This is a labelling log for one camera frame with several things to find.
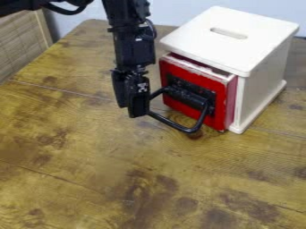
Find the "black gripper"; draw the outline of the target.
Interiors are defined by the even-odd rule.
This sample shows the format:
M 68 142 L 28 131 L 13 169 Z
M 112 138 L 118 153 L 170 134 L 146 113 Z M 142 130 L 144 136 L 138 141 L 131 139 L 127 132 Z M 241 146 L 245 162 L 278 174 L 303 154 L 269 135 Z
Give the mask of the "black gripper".
M 150 80 L 146 67 L 155 64 L 156 30 L 151 23 L 112 25 L 108 32 L 114 36 L 115 64 L 111 72 L 112 87 L 120 108 L 128 105 L 131 118 L 147 115 L 150 111 Z M 126 79 L 128 80 L 128 102 L 126 95 Z

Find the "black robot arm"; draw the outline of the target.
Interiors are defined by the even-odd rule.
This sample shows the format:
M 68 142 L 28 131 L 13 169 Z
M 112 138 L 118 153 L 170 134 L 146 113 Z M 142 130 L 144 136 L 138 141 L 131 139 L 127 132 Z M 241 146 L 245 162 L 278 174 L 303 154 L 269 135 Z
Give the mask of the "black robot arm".
M 95 0 L 0 0 L 0 17 L 46 8 L 63 15 L 76 15 Z M 155 64 L 156 31 L 147 0 L 100 0 L 108 19 L 115 47 L 112 86 L 120 108 L 131 118 L 150 112 L 150 80 L 146 67 Z

